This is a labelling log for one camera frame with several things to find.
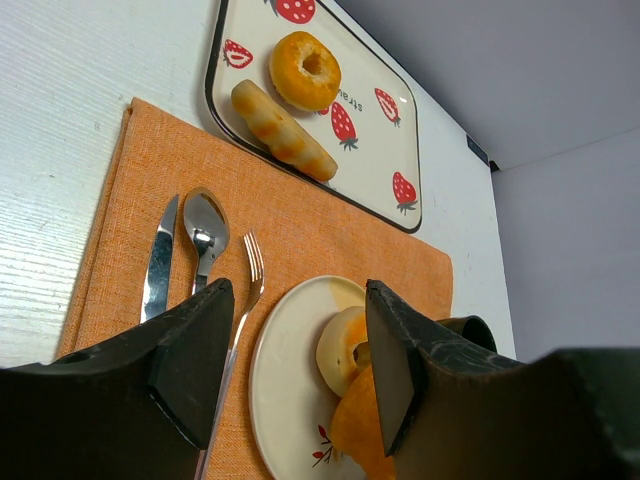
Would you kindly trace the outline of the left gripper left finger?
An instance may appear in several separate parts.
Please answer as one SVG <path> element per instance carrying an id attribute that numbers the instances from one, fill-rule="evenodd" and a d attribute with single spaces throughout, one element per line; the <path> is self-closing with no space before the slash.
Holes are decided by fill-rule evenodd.
<path id="1" fill-rule="evenodd" d="M 106 341 L 4 369 L 2 477 L 195 478 L 233 316 L 233 286 L 221 278 Z"/>

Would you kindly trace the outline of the large sugared ring pastry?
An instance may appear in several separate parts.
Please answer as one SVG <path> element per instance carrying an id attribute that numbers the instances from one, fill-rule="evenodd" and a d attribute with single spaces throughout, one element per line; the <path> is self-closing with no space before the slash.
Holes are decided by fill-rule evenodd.
<path id="1" fill-rule="evenodd" d="M 385 456 L 372 367 L 349 386 L 333 414 L 330 438 L 350 456 L 368 479 L 395 479 L 393 460 Z"/>

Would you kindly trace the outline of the bagel with pale base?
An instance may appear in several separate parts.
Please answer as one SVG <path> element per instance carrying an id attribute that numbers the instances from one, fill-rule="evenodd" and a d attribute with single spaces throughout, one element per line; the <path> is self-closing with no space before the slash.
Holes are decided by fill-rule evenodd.
<path id="1" fill-rule="evenodd" d="M 317 343 L 316 363 L 328 387 L 343 397 L 371 364 L 363 306 L 348 307 L 326 324 Z"/>

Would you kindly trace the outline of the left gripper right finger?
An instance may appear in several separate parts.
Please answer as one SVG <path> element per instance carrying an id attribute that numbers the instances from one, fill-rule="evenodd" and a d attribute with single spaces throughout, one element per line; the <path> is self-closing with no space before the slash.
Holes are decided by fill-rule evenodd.
<path id="1" fill-rule="evenodd" d="M 401 479 L 635 479 L 639 351 L 531 363 L 414 310 L 378 280 L 366 317 L 383 451 Z"/>

